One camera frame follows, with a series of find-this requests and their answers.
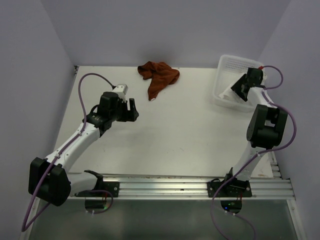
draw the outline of white wall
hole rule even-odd
[[[215,67],[257,59],[290,0],[42,0],[76,65]]]
[[[0,7],[0,239],[16,240],[29,166],[53,150],[74,68],[40,0]]]
[[[292,0],[259,59],[264,64],[278,66],[284,74],[282,87],[269,92],[275,102],[292,111],[298,132],[292,146],[276,155],[282,175],[291,178],[310,240],[320,236],[319,9],[320,1]],[[268,79],[274,85],[279,76],[269,71]],[[291,134],[289,126],[285,139]]]

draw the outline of metal extrusion rail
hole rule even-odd
[[[207,182],[213,177],[104,175],[105,182],[119,182],[119,200],[211,200]],[[293,200],[290,180],[253,178],[252,197],[246,200]],[[231,197],[217,200],[233,200]]]

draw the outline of white plastic basket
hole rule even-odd
[[[231,56],[231,55],[222,55],[218,64],[218,69],[216,73],[215,83],[213,86],[213,100],[214,103],[236,109],[241,112],[251,112],[255,109],[256,106],[252,106],[249,101],[243,103],[235,102],[227,99],[222,99],[219,97],[230,84],[240,79],[240,77],[247,72],[248,68],[258,68],[263,64],[258,61],[251,59]]]

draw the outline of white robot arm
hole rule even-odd
[[[236,177],[223,185],[218,197],[252,197],[249,180],[253,170],[265,154],[261,152],[270,150],[281,143],[288,114],[270,104],[273,102],[265,91],[265,86],[262,85],[263,75],[262,69],[249,68],[247,73],[231,87],[233,94],[245,102],[249,101],[256,108],[246,132],[248,142],[240,160],[230,169],[223,181],[214,181],[214,179],[207,183],[209,197],[212,197],[216,189],[239,173],[244,166]],[[256,154],[257,157],[247,164],[248,160]]]
[[[68,172],[81,154],[111,127],[112,122],[136,121],[139,113],[133,98],[129,99],[130,110],[128,110],[127,91],[127,85],[120,84],[112,91],[104,92],[100,103],[94,106],[86,116],[85,126],[84,123],[81,123],[75,133],[46,158],[37,157],[31,162],[28,187],[30,194],[35,192],[40,178],[56,158],[53,167],[37,192],[37,197],[55,206],[60,206],[68,196],[88,190],[104,189],[103,177],[96,172],[86,170],[80,174],[69,175]]]

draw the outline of orange towel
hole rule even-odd
[[[145,65],[138,66],[138,72],[144,80],[152,78],[148,88],[149,101],[155,99],[166,86],[174,84],[180,76],[178,70],[172,69],[165,62],[148,61]]]

